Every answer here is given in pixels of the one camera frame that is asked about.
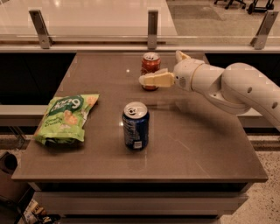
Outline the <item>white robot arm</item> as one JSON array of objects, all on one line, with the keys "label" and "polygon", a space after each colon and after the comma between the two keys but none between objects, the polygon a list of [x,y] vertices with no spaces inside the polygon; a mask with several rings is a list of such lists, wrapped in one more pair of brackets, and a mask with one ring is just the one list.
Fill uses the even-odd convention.
[{"label": "white robot arm", "polygon": [[175,85],[203,95],[217,108],[234,115],[254,109],[280,130],[280,87],[253,66],[234,63],[220,68],[181,51],[176,52],[176,61],[171,72],[164,68],[147,73],[139,78],[140,84],[160,88]]}]

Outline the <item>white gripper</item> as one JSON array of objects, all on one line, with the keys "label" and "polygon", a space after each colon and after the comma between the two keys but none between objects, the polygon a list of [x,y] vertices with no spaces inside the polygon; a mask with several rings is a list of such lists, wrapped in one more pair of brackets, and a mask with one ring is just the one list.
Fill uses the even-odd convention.
[{"label": "white gripper", "polygon": [[156,88],[169,88],[175,84],[181,89],[191,91],[194,73],[199,66],[204,64],[204,61],[191,59],[191,56],[181,51],[176,51],[175,58],[178,64],[174,67],[173,73],[167,68],[160,69],[155,73],[141,75],[138,78],[139,83],[145,87]]}]

